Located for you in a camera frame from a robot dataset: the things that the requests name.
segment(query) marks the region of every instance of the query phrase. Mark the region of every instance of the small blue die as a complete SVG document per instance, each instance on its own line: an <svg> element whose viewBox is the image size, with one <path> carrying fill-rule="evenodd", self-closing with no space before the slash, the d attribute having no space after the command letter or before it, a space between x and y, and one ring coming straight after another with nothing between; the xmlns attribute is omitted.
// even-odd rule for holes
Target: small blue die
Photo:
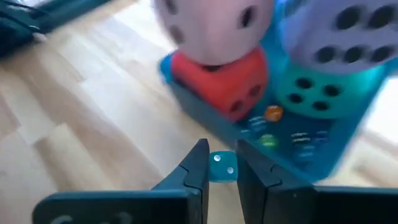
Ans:
<svg viewBox="0 0 398 224"><path fill-rule="evenodd" d="M238 162L234 152L212 152L209 160L211 182L226 183L235 182L238 179Z"/></svg>

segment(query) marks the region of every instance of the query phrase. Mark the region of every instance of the dark object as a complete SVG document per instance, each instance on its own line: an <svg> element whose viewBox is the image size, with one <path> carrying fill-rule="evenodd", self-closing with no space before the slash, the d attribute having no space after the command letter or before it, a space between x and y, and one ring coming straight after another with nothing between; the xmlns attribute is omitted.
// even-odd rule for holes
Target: dark object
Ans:
<svg viewBox="0 0 398 224"><path fill-rule="evenodd" d="M33 224L206 224L209 155L207 140L199 140L152 190L52 195L36 206ZM397 189L317 187L243 140L236 157L246 224L398 223Z"/></svg>
<svg viewBox="0 0 398 224"><path fill-rule="evenodd" d="M246 141L236 154L246 224L398 223L397 189L317 187Z"/></svg>
<svg viewBox="0 0 398 224"><path fill-rule="evenodd" d="M209 154L207 140L199 140L152 190L54 194L35 207L33 224L206 224Z"/></svg>
<svg viewBox="0 0 398 224"><path fill-rule="evenodd" d="M30 7L13 0L0 1L0 57L34 40L34 33L55 28L111 0L53 0Z"/></svg>

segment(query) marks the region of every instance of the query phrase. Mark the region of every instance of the pink die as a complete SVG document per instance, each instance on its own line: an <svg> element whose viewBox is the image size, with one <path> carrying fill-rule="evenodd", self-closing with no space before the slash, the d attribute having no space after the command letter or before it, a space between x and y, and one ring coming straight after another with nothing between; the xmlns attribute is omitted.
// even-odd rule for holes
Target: pink die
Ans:
<svg viewBox="0 0 398 224"><path fill-rule="evenodd" d="M258 46L274 0L155 0L164 27L190 59L223 65Z"/></svg>

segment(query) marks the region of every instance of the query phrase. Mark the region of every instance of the toy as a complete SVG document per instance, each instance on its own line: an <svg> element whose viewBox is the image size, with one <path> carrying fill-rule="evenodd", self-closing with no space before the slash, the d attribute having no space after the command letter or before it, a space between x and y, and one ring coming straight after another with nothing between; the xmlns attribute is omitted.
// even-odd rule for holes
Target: toy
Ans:
<svg viewBox="0 0 398 224"><path fill-rule="evenodd" d="M231 121L243 118L262 98L267 85L266 56L258 47L244 58L223 66L202 66L183 53L172 57L172 72Z"/></svg>
<svg viewBox="0 0 398 224"><path fill-rule="evenodd" d="M337 77L289 61L284 72L275 77L275 96L291 112L311 118L340 118L355 113L366 96L378 88L376 80L383 75L383 66Z"/></svg>
<svg viewBox="0 0 398 224"><path fill-rule="evenodd" d="M155 5L165 29L188 58L224 65L258 46L274 0L155 0Z"/></svg>
<svg viewBox="0 0 398 224"><path fill-rule="evenodd" d="M212 182L234 182L238 178L238 166L234 152L212 152L209 157L209 167L209 180Z"/></svg>
<svg viewBox="0 0 398 224"><path fill-rule="evenodd" d="M293 61L319 72L349 75L382 65L398 55L396 4L396 0L281 1L282 45Z"/></svg>
<svg viewBox="0 0 398 224"><path fill-rule="evenodd" d="M174 79L171 55L160 63L160 69L182 109L227 145L233 147L235 140L245 139L267 157L315 182L332 174L373 98L397 68L398 59L391 56L392 60L388 58L370 67L357 67L354 63L332 69L313 67L305 59L308 43L301 42L302 51L297 51L301 50L298 48L293 52L288 47L298 44L295 38L287 38L288 32L294 37L302 35L300 29L309 28L299 22L293 26L294 21L287 26L284 18L288 11L286 4L293 7L301 2L279 1L275 8L273 21L260 42L267 53L267 88L256 105L237 122L226 119L220 110L192 94L189 86ZM307 4L318 7L322 2L308 0ZM325 21L321 14L318 17ZM339 34L342 39L347 35ZM311 38L327 40L322 35ZM297 60L298 55L304 59Z"/></svg>

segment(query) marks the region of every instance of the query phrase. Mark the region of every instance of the black dot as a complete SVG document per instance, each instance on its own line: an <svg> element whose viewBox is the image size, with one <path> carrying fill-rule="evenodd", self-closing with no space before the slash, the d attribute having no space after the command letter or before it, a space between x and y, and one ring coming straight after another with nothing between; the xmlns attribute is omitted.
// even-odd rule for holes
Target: black dot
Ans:
<svg viewBox="0 0 398 224"><path fill-rule="evenodd" d="M249 96L257 96L260 93L261 86L256 85L253 88L250 89L249 91Z"/></svg>
<svg viewBox="0 0 398 224"><path fill-rule="evenodd" d="M312 87L312 81L308 78L298 78L296 79L295 84L298 87L303 88L305 90Z"/></svg>
<svg viewBox="0 0 398 224"><path fill-rule="evenodd" d="M323 47L315 53L315 58L318 63L328 63L332 61L335 56L336 48L332 46Z"/></svg>
<svg viewBox="0 0 398 224"><path fill-rule="evenodd" d="M301 6L305 5L307 0L289 0L286 1L284 9L284 17L289 17L295 14Z"/></svg>
<svg viewBox="0 0 398 224"><path fill-rule="evenodd" d="M331 96L331 97L338 96L341 93L341 88L334 85L327 85L323 88L323 93L326 96Z"/></svg>
<svg viewBox="0 0 398 224"><path fill-rule="evenodd" d="M336 18L336 27L338 30L349 29L360 20L361 8L359 6L351 6L341 11Z"/></svg>
<svg viewBox="0 0 398 224"><path fill-rule="evenodd" d="M229 109L229 112L236 112L239 111L243 106L242 101L238 100L234 104L232 104L231 109Z"/></svg>
<svg viewBox="0 0 398 224"><path fill-rule="evenodd" d="M325 111L325 110L329 109L329 105L322 101L317 101L317 102L313 103L312 107L314 107L317 111Z"/></svg>
<svg viewBox="0 0 398 224"><path fill-rule="evenodd" d="M169 32L176 44L182 44L184 42L184 36L177 26L170 26Z"/></svg>
<svg viewBox="0 0 398 224"><path fill-rule="evenodd" d="M389 58L395 52L395 50L396 48L393 46L380 47L373 52L371 61L375 63L382 62Z"/></svg>
<svg viewBox="0 0 398 224"><path fill-rule="evenodd" d="M175 0L164 0L166 3L166 8L168 12L171 15L176 15L178 13L177 11L177 5L175 4Z"/></svg>
<svg viewBox="0 0 398 224"><path fill-rule="evenodd" d="M289 100L292 103L301 103L303 101L303 98L297 93L292 93L289 95Z"/></svg>
<svg viewBox="0 0 398 224"><path fill-rule="evenodd" d="M353 63L361 59L364 54L364 47L356 46L348 49L343 56L343 61L346 63Z"/></svg>
<svg viewBox="0 0 398 224"><path fill-rule="evenodd" d="M370 20L368 21L368 28L370 29L379 29L394 20L395 14L394 6L383 6L374 11Z"/></svg>
<svg viewBox="0 0 398 224"><path fill-rule="evenodd" d="M202 68L206 70L207 72L217 72L222 65L204 65Z"/></svg>
<svg viewBox="0 0 398 224"><path fill-rule="evenodd" d="M256 7L249 6L242 11L239 18L239 28L248 28L255 20Z"/></svg>

